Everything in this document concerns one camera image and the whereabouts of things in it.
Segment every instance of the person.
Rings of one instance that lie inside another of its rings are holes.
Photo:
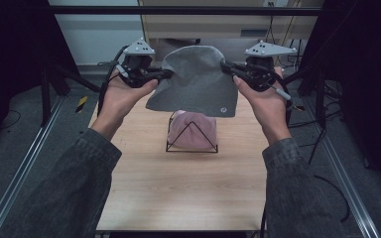
[[[315,186],[312,172],[286,125],[284,99],[275,90],[252,90],[234,76],[249,101],[269,147],[266,217],[268,237],[343,237],[339,221]],[[51,176],[32,193],[23,219],[10,224],[11,237],[93,237],[121,152],[110,143],[136,102],[152,92],[157,80],[130,88],[114,77],[97,119],[61,156]]]

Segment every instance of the wooden table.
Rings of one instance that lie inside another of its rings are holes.
[[[234,118],[216,118],[218,150],[166,152],[172,112],[142,98],[112,143],[123,153],[98,231],[256,230],[265,204],[268,143],[247,100]]]

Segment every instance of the pink object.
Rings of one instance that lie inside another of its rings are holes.
[[[177,111],[170,124],[167,140],[169,144],[175,142],[174,146],[177,147],[192,149],[209,149],[212,145],[215,147],[217,145],[215,117],[207,117],[197,112]]]

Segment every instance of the sleeve cuff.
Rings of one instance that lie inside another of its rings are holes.
[[[76,141],[84,153],[92,159],[100,160],[111,171],[116,167],[122,153],[110,141],[98,134],[96,131],[88,128]]]
[[[303,158],[295,139],[287,138],[274,143],[262,152],[267,171],[276,169],[284,164],[297,163]]]

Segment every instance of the gray hat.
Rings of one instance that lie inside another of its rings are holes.
[[[154,111],[199,112],[210,117],[234,117],[237,87],[230,75],[221,71],[224,55],[208,46],[180,48],[168,54],[162,69],[171,70],[146,107]]]

